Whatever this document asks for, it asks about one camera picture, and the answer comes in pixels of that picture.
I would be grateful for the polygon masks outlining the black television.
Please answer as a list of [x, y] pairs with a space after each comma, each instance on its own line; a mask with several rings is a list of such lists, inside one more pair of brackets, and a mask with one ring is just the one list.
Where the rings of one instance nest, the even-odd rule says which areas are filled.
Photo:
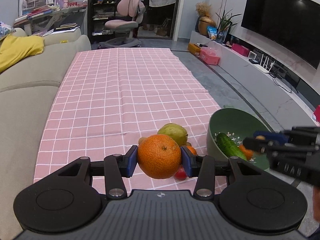
[[319, 4], [312, 0], [247, 0], [241, 26], [319, 65]]

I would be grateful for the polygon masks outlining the white wifi router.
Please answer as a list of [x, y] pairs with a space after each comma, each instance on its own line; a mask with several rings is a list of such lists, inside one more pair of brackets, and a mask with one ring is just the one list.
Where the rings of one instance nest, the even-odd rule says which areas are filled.
[[275, 62], [271, 61], [268, 56], [263, 57], [260, 61], [257, 61], [256, 59], [249, 59], [249, 62], [265, 74], [270, 73], [275, 64]]

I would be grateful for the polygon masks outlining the blue snack bag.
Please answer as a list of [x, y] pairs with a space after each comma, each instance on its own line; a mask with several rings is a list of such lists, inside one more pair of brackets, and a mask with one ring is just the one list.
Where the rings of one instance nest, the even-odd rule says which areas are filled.
[[213, 27], [213, 26], [208, 26], [207, 27], [207, 33], [208, 33], [208, 37], [211, 39], [211, 40], [216, 40], [217, 38], [217, 28], [216, 27]]

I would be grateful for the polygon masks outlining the green cucumber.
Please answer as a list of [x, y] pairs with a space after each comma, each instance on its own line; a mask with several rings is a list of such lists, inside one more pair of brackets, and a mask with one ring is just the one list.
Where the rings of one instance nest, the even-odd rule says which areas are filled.
[[228, 137], [225, 133], [219, 133], [216, 136], [216, 144], [221, 152], [227, 157], [239, 157], [247, 160], [246, 156], [239, 149], [236, 143]]

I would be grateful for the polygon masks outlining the red cherry tomato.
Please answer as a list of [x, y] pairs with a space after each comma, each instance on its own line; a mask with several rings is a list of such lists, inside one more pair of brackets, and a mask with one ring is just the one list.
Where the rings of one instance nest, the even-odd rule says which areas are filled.
[[182, 166], [175, 173], [174, 178], [177, 180], [185, 180], [187, 178], [187, 174]]

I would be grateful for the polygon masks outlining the cluttered desk with books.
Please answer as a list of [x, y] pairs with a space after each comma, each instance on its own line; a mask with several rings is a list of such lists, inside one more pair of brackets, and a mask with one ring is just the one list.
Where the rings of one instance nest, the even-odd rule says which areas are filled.
[[14, 27], [27, 35], [49, 35], [78, 28], [77, 23], [65, 23], [68, 17], [84, 13], [86, 1], [76, 0], [18, 0], [18, 18]]

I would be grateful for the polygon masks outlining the green colander bowl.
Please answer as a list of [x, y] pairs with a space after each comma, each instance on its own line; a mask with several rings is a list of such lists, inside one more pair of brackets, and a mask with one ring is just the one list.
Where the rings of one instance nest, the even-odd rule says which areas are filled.
[[247, 112], [236, 108], [224, 108], [216, 111], [209, 120], [207, 132], [207, 153], [219, 161], [226, 161], [228, 157], [216, 144], [216, 136], [225, 133], [236, 145], [241, 145], [246, 137], [252, 137], [256, 131], [267, 131], [260, 120]]

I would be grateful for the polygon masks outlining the magenta box on console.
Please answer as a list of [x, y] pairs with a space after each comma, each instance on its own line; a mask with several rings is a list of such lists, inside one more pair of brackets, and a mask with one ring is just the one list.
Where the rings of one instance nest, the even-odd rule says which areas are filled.
[[249, 49], [240, 44], [232, 44], [232, 50], [236, 51], [237, 53], [245, 57], [248, 57], [249, 55]]

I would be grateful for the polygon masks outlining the yellow box on floor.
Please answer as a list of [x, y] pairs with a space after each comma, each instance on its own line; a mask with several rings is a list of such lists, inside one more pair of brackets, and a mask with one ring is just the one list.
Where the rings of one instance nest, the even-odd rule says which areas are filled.
[[199, 56], [201, 53], [201, 48], [194, 43], [189, 43], [188, 51], [195, 56]]

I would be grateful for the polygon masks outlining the large green pear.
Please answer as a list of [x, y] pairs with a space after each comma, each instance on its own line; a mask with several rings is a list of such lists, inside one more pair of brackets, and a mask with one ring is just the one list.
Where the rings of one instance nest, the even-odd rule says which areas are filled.
[[173, 139], [180, 147], [185, 146], [188, 141], [188, 132], [182, 126], [175, 123], [165, 124], [157, 134], [164, 134]]

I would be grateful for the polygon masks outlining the beige sofa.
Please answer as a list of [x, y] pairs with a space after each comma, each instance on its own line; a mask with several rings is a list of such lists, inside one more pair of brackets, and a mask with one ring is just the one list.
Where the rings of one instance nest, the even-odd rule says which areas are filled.
[[44, 38], [43, 53], [1, 73], [1, 239], [21, 231], [13, 203], [33, 183], [48, 114], [75, 55], [91, 43], [80, 29]]

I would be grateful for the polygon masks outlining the orange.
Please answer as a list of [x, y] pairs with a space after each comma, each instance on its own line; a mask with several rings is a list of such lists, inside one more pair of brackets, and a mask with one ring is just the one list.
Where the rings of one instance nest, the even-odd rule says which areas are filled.
[[195, 148], [193, 148], [192, 146], [187, 146], [187, 148], [193, 155], [197, 155]]
[[239, 146], [239, 149], [245, 155], [247, 160], [251, 160], [253, 158], [254, 152], [252, 150], [245, 148], [243, 144]]
[[167, 179], [172, 177], [182, 164], [181, 149], [168, 135], [151, 135], [139, 144], [137, 161], [147, 176]]

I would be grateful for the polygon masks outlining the pink storage box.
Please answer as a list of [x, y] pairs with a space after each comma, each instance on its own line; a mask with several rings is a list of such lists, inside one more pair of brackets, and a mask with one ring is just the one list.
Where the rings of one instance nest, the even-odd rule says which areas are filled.
[[209, 47], [202, 47], [200, 50], [200, 59], [208, 64], [208, 65], [214, 65], [217, 66], [220, 57], [216, 54], [215, 50], [213, 48]]

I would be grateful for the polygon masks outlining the golden vase with dried flowers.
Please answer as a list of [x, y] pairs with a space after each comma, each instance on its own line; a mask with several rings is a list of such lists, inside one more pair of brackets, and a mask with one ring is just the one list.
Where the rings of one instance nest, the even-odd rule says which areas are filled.
[[198, 23], [196, 24], [201, 35], [207, 36], [207, 27], [216, 28], [216, 22], [212, 19], [211, 5], [206, 2], [196, 4], [196, 11], [199, 15]]

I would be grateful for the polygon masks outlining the red box on console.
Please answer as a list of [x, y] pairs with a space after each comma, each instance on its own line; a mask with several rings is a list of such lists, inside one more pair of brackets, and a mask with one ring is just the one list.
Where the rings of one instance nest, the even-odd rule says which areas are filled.
[[320, 105], [318, 105], [312, 115], [313, 120], [320, 123]]

